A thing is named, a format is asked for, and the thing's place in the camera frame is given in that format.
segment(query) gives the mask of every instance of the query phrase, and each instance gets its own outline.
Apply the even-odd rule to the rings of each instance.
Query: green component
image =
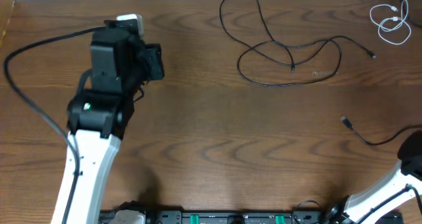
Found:
[[[283,215],[277,215],[276,216],[276,224],[284,224],[284,216]]]
[[[191,215],[191,224],[199,224],[199,215]]]

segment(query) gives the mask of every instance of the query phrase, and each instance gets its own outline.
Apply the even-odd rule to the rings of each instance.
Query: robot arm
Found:
[[[422,131],[413,133],[398,152],[394,168],[370,188],[335,206],[323,223],[373,224],[383,215],[416,197],[422,210]]]
[[[142,18],[136,14],[105,21],[92,36],[92,69],[80,79],[69,103],[68,139],[78,152],[79,174],[67,148],[65,172],[51,223],[97,223],[111,164],[134,112],[133,96],[144,81],[161,80],[161,47],[145,44]],[[84,89],[91,77],[91,89]]]

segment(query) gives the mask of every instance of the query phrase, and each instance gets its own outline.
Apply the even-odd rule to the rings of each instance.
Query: coiled white cable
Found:
[[[401,45],[404,42],[406,42],[407,39],[409,39],[409,37],[411,35],[410,25],[406,22],[406,18],[407,18],[408,12],[409,12],[409,3],[407,2],[407,0],[403,0],[402,1],[402,6],[400,8],[400,17],[393,16],[391,18],[385,18],[380,23],[376,23],[374,21],[374,19],[372,18],[372,10],[375,9],[375,8],[377,8],[377,7],[390,7],[395,12],[397,12],[398,9],[395,6],[392,6],[392,5],[380,4],[380,5],[377,5],[377,6],[372,7],[371,10],[369,11],[369,17],[371,18],[371,21],[378,26],[378,35],[380,36],[380,38],[383,39],[385,42],[391,43],[393,45]],[[393,28],[387,28],[387,27],[384,26],[384,24],[385,24],[385,22],[388,22],[389,20],[392,20],[394,22],[399,21],[399,23],[397,23],[397,25],[395,25],[395,27],[393,27]],[[409,34],[407,35],[407,37],[406,37],[406,39],[404,41],[402,41],[400,43],[391,42],[391,41],[389,41],[386,38],[384,38],[384,37],[381,36],[381,31],[380,30],[382,30],[384,32],[392,32],[392,31],[395,31],[395,30],[399,29],[400,27],[402,27],[403,24],[405,24],[407,26],[407,28],[409,29]]]

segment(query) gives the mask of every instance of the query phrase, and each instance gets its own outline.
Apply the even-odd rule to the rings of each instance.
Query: wooden table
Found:
[[[247,48],[231,40],[218,18],[221,0],[18,1],[0,59],[26,44],[101,26],[116,15],[139,13],[147,42],[161,43],[166,77],[145,86],[135,106],[105,191],[103,208],[141,198],[148,204],[194,210],[290,210],[314,199],[323,206],[367,188],[395,164],[410,132],[380,147],[360,142],[340,122],[347,115],[371,140],[422,121],[422,30],[404,45],[378,38],[369,20],[376,4],[398,0],[261,0],[274,37],[288,45],[335,35],[339,73],[309,86],[264,88],[237,73]],[[421,0],[409,0],[422,19]],[[389,9],[377,15],[388,16]],[[224,7],[228,30],[250,44],[268,40],[253,0]],[[393,39],[406,31],[390,34]],[[63,127],[80,74],[91,67],[91,36],[44,45],[13,59],[11,73]],[[304,59],[316,47],[293,52]],[[274,45],[263,51],[287,61]],[[256,53],[245,73],[263,82],[312,79],[335,67],[329,45],[313,61],[290,69]],[[48,223],[65,162],[62,139],[0,79],[0,223]],[[420,223],[415,200],[402,207],[406,223]]]

